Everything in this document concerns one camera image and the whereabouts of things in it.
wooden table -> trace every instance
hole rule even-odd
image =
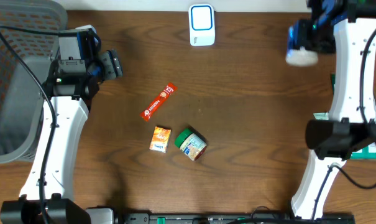
[[[198,48],[189,44],[187,12],[68,15],[69,27],[94,25],[103,49],[117,49],[124,67],[122,78],[101,85],[81,135],[79,206],[154,213],[288,209],[307,163],[306,123],[332,101],[335,55],[310,68],[285,63],[287,30],[308,14],[217,13],[216,43]],[[145,122],[140,113],[168,82],[177,92]],[[156,125],[173,130],[166,154],[149,150]],[[208,141],[196,162],[173,144],[187,126]],[[17,199],[30,167],[0,165],[0,208]],[[376,181],[376,161],[349,161],[345,169],[361,183]],[[338,175],[325,211],[376,223],[376,190]]]

